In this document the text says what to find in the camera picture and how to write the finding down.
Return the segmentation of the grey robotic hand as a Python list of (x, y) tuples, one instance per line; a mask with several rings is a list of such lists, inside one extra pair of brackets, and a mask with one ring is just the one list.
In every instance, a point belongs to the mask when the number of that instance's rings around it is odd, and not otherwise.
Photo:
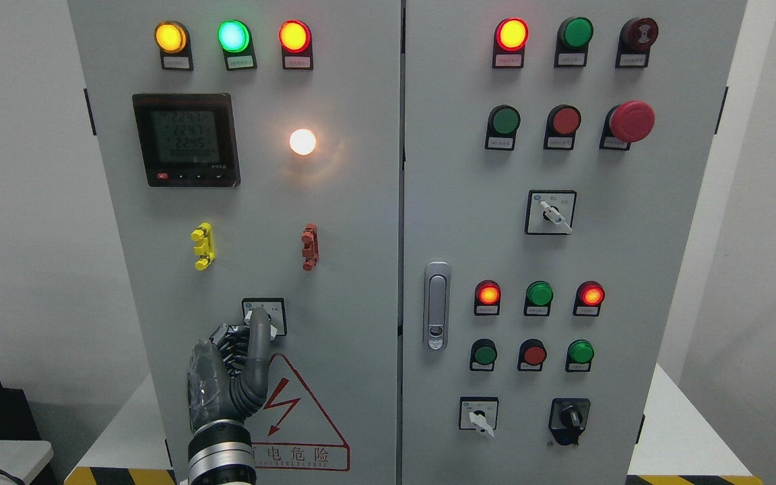
[(249, 314), (247, 326), (228, 329), (218, 343), (192, 349), (187, 374), (192, 432), (216, 420), (242, 422), (267, 400), (271, 319), (264, 308)]

